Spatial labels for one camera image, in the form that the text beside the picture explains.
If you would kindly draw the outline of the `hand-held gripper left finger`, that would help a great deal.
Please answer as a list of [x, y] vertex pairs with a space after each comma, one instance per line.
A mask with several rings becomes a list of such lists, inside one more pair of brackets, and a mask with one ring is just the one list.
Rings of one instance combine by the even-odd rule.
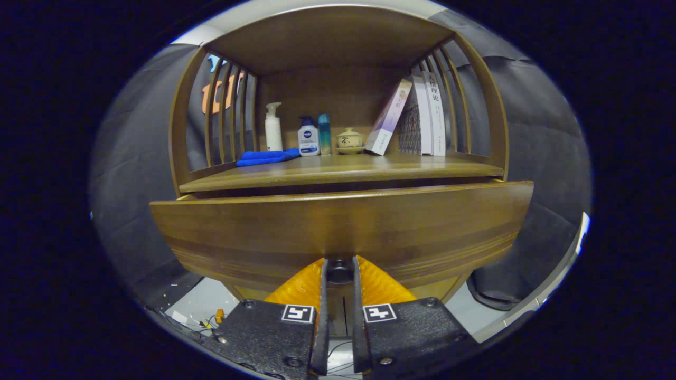
[[244, 299], [203, 346], [258, 376], [317, 379], [327, 373], [328, 261], [308, 265], [266, 298]]

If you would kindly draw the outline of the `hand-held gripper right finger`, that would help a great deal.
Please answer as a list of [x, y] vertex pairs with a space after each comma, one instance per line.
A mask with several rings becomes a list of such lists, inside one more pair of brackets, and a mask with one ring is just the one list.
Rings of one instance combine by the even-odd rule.
[[480, 352], [480, 344], [439, 298], [367, 305], [362, 269], [353, 262], [353, 370], [364, 378], [426, 378]]

